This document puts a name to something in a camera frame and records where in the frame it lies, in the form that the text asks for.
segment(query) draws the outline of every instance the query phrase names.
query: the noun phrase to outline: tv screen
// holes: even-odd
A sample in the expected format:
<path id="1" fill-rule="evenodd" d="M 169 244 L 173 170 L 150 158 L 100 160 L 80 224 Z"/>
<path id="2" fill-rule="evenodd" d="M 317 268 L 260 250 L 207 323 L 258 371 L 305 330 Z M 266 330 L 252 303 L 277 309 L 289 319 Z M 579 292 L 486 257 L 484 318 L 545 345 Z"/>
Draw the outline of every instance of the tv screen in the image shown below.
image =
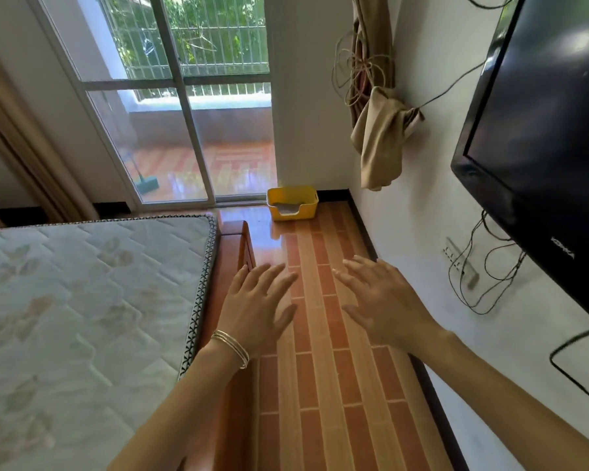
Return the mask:
<path id="1" fill-rule="evenodd" d="M 504 9 L 452 169 L 589 312 L 589 0 Z"/>

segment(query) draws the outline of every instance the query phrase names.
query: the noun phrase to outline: bed frame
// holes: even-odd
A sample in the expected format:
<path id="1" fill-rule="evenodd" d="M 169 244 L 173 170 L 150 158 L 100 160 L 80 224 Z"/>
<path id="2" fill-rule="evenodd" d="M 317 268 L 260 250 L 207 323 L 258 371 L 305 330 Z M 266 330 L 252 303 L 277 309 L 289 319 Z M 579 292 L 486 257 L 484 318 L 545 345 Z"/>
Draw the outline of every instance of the bed frame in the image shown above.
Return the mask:
<path id="1" fill-rule="evenodd" d="M 199 348 L 209 342 L 236 272 L 255 267 L 249 226 L 230 221 L 220 227 L 220 243 L 205 306 Z M 179 471 L 248 471 L 251 468 L 253 367 L 236 373 L 215 400 L 205 422 L 197 424 Z"/>

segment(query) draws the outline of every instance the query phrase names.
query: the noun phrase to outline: bangle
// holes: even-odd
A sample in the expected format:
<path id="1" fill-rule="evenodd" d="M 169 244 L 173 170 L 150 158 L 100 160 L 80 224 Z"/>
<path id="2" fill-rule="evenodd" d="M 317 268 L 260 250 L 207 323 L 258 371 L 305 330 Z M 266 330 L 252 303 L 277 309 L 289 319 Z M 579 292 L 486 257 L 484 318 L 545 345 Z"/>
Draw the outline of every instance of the bangle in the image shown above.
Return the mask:
<path id="1" fill-rule="evenodd" d="M 242 367 L 241 369 L 246 369 L 249 361 L 249 353 L 244 350 L 244 348 L 240 345 L 240 343 L 231 337 L 227 332 L 222 332 L 221 330 L 216 330 L 212 334 L 212 339 L 218 339 L 224 343 L 226 343 L 229 347 L 233 348 L 235 353 L 238 354 L 238 357 L 242 360 Z"/>

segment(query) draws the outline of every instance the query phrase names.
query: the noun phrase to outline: tree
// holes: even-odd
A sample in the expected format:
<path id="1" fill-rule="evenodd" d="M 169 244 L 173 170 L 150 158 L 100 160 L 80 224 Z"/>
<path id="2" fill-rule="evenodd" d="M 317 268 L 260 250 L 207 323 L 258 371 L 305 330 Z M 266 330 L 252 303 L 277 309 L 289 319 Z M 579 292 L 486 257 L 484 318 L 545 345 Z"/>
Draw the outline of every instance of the tree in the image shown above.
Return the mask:
<path id="1" fill-rule="evenodd" d="M 98 0 L 130 79 L 171 78 L 149 0 Z M 264 0 L 164 0 L 184 76 L 268 72 Z M 252 91 L 263 89 L 252 86 Z M 229 94 L 221 87 L 190 95 Z M 174 89 L 141 97 L 176 95 Z"/>

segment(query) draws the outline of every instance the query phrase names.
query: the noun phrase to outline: quilted mattress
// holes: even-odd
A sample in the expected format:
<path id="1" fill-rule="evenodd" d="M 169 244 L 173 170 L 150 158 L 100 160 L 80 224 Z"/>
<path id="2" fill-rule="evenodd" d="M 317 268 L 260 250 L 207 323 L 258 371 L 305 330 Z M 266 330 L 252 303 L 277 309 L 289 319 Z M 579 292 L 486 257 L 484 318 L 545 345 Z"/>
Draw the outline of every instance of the quilted mattress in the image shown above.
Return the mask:
<path id="1" fill-rule="evenodd" d="M 0 230 L 0 470 L 103 470 L 198 340 L 204 215 Z"/>

